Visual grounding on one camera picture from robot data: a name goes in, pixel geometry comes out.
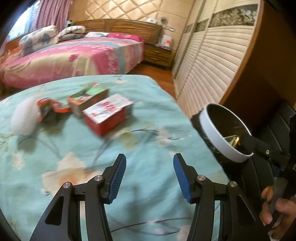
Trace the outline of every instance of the pink pillow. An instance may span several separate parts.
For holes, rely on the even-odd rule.
[[[130,34],[110,33],[106,37],[116,38],[116,39],[132,39],[132,40],[136,40],[137,42],[144,42],[144,39],[142,39],[140,36],[130,35]]]

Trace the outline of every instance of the human hand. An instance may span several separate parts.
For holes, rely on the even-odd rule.
[[[259,215],[264,226],[272,222],[272,215],[270,214],[269,210],[269,202],[272,200],[273,196],[274,191],[272,186],[265,188],[261,194],[261,197],[266,200],[262,205],[262,211]],[[285,217],[272,234],[272,238],[278,240],[283,237],[296,217],[296,198],[293,200],[279,198],[276,201],[275,209],[280,213],[285,214]]]

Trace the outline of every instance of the drawer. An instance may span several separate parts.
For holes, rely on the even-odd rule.
[[[170,51],[162,50],[159,48],[154,48],[151,46],[146,46],[144,52],[147,54],[151,54],[151,55],[161,57],[161,58],[166,58],[166,59],[170,59],[170,56],[171,56]]]
[[[144,61],[154,63],[154,64],[159,64],[165,67],[168,67],[168,63],[169,63],[168,59],[157,57],[155,55],[146,54],[146,53],[144,53]]]

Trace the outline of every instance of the wardrobe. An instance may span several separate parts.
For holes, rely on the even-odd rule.
[[[190,118],[219,103],[245,57],[259,0],[195,0],[173,63],[177,103]]]

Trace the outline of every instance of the wooden nightstand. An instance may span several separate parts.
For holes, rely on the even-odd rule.
[[[156,47],[152,44],[145,44],[144,61],[170,67],[171,50]]]

